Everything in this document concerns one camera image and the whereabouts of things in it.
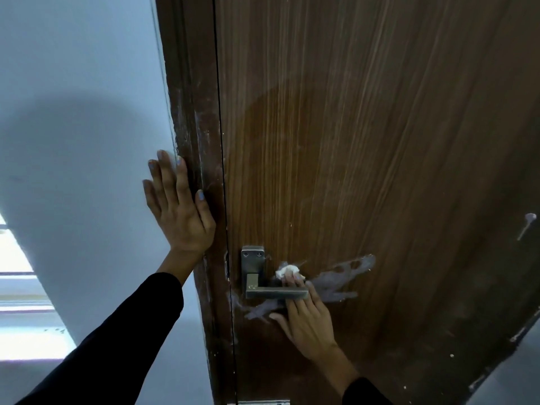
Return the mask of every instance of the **left hand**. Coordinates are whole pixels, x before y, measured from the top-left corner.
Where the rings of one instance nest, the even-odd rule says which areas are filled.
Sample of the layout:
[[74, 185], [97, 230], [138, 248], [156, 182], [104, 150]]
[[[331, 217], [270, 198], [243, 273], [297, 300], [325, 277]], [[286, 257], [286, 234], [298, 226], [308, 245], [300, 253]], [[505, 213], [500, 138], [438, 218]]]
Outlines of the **left hand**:
[[171, 245], [170, 254], [175, 257], [172, 260], [177, 260], [182, 272], [191, 272], [214, 240], [215, 221], [204, 193], [197, 191], [193, 201], [186, 163], [181, 157], [177, 160], [176, 174], [164, 150], [159, 150], [158, 160], [150, 160], [148, 166], [152, 180], [143, 180], [146, 204]]

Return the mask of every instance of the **metal door handle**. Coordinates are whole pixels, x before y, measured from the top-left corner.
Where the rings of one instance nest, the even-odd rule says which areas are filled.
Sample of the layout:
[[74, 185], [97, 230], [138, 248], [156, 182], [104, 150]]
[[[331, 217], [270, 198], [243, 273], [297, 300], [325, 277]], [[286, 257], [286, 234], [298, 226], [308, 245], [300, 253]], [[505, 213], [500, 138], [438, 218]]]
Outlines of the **metal door handle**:
[[300, 300], [308, 296], [306, 287], [264, 287], [259, 281], [264, 278], [265, 248], [262, 246], [243, 246], [240, 252], [242, 265], [242, 284], [247, 299], [287, 299]]

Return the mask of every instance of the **white tissue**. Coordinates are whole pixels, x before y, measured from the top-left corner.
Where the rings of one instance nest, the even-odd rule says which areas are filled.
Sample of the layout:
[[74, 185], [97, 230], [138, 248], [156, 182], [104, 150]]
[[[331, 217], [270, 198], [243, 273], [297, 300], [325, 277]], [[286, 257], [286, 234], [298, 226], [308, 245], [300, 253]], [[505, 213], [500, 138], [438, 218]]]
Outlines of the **white tissue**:
[[295, 265], [292, 265], [292, 264], [289, 264], [289, 265], [286, 265], [285, 267], [281, 267], [279, 270], [277, 270], [275, 272], [275, 276], [278, 278], [278, 279], [282, 279], [284, 276], [285, 276], [285, 272], [287, 272], [287, 270], [290, 270], [293, 275], [294, 273], [300, 273], [300, 269], [295, 266]]

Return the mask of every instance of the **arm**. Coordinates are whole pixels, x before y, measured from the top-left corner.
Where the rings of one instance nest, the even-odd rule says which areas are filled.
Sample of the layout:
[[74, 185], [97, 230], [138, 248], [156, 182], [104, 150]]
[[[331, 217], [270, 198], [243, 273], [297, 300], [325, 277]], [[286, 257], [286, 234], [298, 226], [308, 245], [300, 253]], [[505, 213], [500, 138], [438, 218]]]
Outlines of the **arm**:
[[175, 175], [166, 152], [148, 164], [146, 202], [171, 245], [157, 273], [68, 355], [19, 404], [135, 403], [156, 355], [184, 306], [182, 284], [212, 244], [215, 223], [202, 191], [195, 202], [184, 161]]
[[343, 405], [360, 403], [390, 404], [390, 402], [364, 377], [361, 377], [347, 356], [334, 340], [332, 318], [322, 303], [312, 283], [304, 284], [302, 278], [285, 274], [284, 285], [307, 286], [309, 296], [305, 300], [287, 300], [289, 320], [277, 313], [276, 320], [288, 339], [304, 357], [326, 377], [330, 385], [342, 397]]

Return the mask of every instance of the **hand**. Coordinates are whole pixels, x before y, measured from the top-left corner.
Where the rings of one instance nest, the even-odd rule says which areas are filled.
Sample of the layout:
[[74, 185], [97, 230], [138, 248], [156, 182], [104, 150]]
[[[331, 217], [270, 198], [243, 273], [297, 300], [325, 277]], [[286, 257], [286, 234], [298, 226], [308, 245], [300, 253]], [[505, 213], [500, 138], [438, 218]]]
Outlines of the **hand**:
[[187, 181], [185, 161], [179, 157], [174, 173], [167, 152], [158, 151], [158, 160], [148, 162], [151, 180], [143, 180], [146, 204], [171, 245], [159, 272], [175, 275], [182, 284], [194, 265], [212, 245], [215, 221], [202, 190], [195, 203]]
[[[293, 277], [289, 271], [285, 273], [283, 280], [283, 285], [287, 284], [289, 287], [306, 286], [300, 276]], [[307, 288], [309, 289], [307, 299], [286, 301], [288, 322], [285, 317], [277, 313], [271, 313], [270, 318], [278, 322], [285, 335], [304, 357], [319, 363], [338, 344], [334, 340], [332, 318], [328, 308], [322, 303], [315, 287], [309, 281]]]
[[[285, 273], [283, 285], [304, 286], [302, 278]], [[304, 300], [287, 300], [289, 321], [280, 314], [271, 313], [285, 335], [309, 360], [312, 360], [340, 396], [360, 377], [353, 364], [334, 340], [332, 318], [311, 282], [307, 282], [309, 295]]]

